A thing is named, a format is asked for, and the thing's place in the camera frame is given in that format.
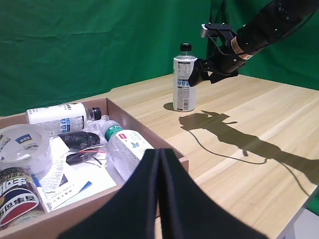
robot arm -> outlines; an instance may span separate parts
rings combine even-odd
[[[237,31],[227,24],[207,23],[202,25],[202,37],[207,37],[216,46],[215,52],[206,60],[197,59],[188,82],[195,86],[202,81],[216,83],[238,75],[238,68],[260,50],[300,29],[314,15],[319,0],[272,0],[257,15]],[[220,38],[223,45],[217,45]]]

red wire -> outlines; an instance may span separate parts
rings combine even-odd
[[[78,153],[85,153],[85,152],[107,153],[106,151],[101,151],[101,150],[80,150]]]

tape roll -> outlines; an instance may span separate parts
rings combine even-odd
[[[15,124],[0,129],[0,170],[25,168],[39,180],[52,166],[47,132],[34,124]]]

black object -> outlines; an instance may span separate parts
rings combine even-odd
[[[90,111],[91,119],[100,120],[102,117],[102,112],[99,107],[93,107],[92,111]]]
[[[191,44],[190,43],[182,43],[179,46],[180,51],[191,51]]]
[[[100,137],[97,134],[90,132],[77,131],[60,134],[59,136],[69,148],[78,150],[82,150],[100,143]]]
[[[214,203],[172,149],[148,149],[124,186],[59,239],[153,239],[156,208],[163,239],[266,239]]]
[[[82,150],[84,148],[91,147],[100,143],[100,137],[97,134],[91,132],[77,131],[67,134],[60,134],[59,136],[69,148],[74,148],[77,150]],[[66,163],[69,165],[80,163],[88,160],[89,158],[94,158],[94,155],[96,154],[96,152],[85,151],[81,153],[72,153],[66,156]]]
[[[264,47],[282,40],[304,26],[314,15],[318,0],[273,0],[264,6],[256,16],[237,31],[227,24],[205,24],[205,34],[215,45],[215,50],[206,60],[197,59],[188,82],[195,86],[202,81],[216,83],[238,75],[238,69]],[[307,20],[294,29],[303,18]],[[219,47],[215,38],[220,38]]]

white bottle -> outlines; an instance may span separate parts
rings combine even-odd
[[[142,159],[146,149],[153,147],[138,132],[123,129],[114,120],[106,121],[101,133],[108,141],[107,151],[120,176],[127,181]]]
[[[82,103],[30,109],[25,112],[29,124],[48,131],[49,136],[85,129],[89,120],[99,120],[99,107],[86,108]]]
[[[197,57],[191,54],[191,44],[180,45],[180,54],[174,57],[173,108],[188,112],[196,106],[196,88],[189,86],[188,78],[192,73]]]

